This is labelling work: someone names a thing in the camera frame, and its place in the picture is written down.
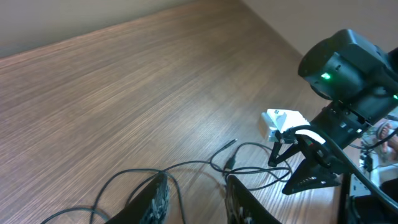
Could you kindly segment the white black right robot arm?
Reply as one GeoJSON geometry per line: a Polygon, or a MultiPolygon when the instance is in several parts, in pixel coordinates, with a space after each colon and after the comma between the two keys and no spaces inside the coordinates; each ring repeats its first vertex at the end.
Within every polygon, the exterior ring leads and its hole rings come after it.
{"type": "Polygon", "coordinates": [[[389,53],[351,29],[342,29],[312,47],[298,75],[330,101],[308,124],[275,133],[268,165],[301,152],[305,158],[282,192],[334,187],[354,167],[335,152],[344,149],[397,106],[397,50],[389,53]]]}

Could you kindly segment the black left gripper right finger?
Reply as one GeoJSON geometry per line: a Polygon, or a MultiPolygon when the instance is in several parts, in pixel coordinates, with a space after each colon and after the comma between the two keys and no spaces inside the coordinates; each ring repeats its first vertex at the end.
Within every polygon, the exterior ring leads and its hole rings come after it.
{"type": "Polygon", "coordinates": [[[227,178],[224,203],[228,224],[281,224],[234,175],[227,178]]]}

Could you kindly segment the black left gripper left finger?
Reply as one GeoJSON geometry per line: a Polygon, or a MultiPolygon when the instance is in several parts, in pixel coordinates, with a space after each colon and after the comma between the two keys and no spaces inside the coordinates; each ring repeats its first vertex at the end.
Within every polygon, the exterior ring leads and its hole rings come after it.
{"type": "Polygon", "coordinates": [[[106,224],[163,224],[169,214],[169,200],[167,176],[159,173],[106,224]]]}

